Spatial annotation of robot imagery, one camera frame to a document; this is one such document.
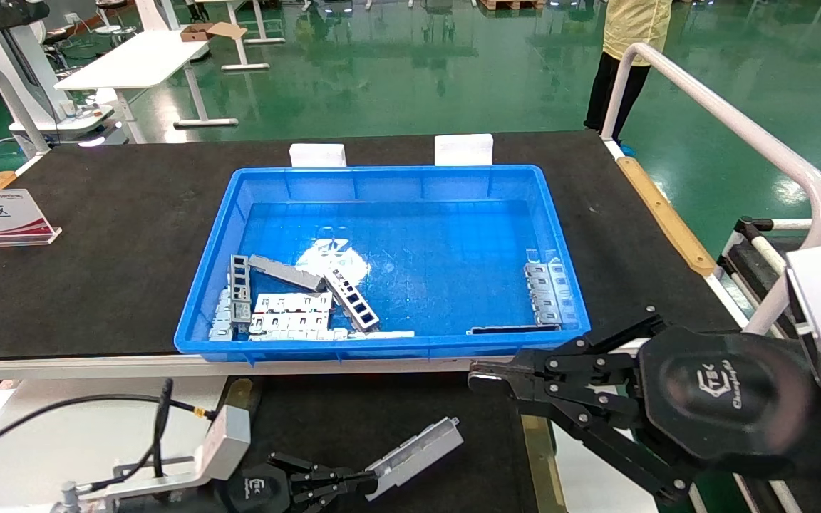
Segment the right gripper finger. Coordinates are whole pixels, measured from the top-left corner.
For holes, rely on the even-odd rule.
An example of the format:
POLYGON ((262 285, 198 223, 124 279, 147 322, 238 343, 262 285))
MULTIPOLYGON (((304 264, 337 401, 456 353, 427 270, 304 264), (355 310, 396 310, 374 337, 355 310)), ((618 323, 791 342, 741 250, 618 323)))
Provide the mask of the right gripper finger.
POLYGON ((636 340, 649 341, 668 327, 658 313, 639 312, 612 325, 592 329, 554 348, 522 348, 508 363, 470 365, 471 390, 514 390, 516 385, 566 383, 620 385, 639 375, 638 355, 622 351, 636 340))
POLYGON ((604 407, 592 412, 590 408, 600 402, 590 388, 544 378, 470 378, 469 387, 476 393, 502 394, 522 415, 550 420, 654 499, 687 499, 688 475, 621 434, 604 407))

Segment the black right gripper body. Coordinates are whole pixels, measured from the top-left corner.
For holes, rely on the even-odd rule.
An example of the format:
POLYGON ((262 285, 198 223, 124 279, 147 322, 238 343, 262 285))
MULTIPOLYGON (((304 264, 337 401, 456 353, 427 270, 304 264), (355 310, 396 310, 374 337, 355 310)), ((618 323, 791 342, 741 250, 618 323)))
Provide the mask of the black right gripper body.
POLYGON ((701 470, 785 477, 817 403, 800 348, 751 333, 665 328, 639 349, 643 435, 701 470))

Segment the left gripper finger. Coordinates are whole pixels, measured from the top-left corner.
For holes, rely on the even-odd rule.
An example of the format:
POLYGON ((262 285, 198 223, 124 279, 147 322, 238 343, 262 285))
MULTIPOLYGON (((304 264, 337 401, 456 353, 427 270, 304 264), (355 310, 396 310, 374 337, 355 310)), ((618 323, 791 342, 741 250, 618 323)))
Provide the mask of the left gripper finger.
POLYGON ((352 470, 350 467, 329 467, 316 464, 306 459, 285 455, 283 452, 271 452, 268 463, 279 468, 287 475, 292 486, 359 486, 360 488, 377 487, 377 475, 374 471, 352 470))
POLYGON ((331 507, 341 496, 358 496, 371 494, 378 488, 377 484, 326 484, 317 488, 306 488, 294 492, 290 512, 323 512, 331 507))

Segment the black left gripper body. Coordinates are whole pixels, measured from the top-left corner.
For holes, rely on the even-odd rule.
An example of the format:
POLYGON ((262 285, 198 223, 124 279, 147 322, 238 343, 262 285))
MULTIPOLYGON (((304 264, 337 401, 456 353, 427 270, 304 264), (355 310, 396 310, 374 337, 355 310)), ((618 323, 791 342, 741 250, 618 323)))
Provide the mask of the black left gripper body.
POLYGON ((288 474, 271 464, 235 471, 224 481, 227 512, 288 512, 291 506, 288 474))

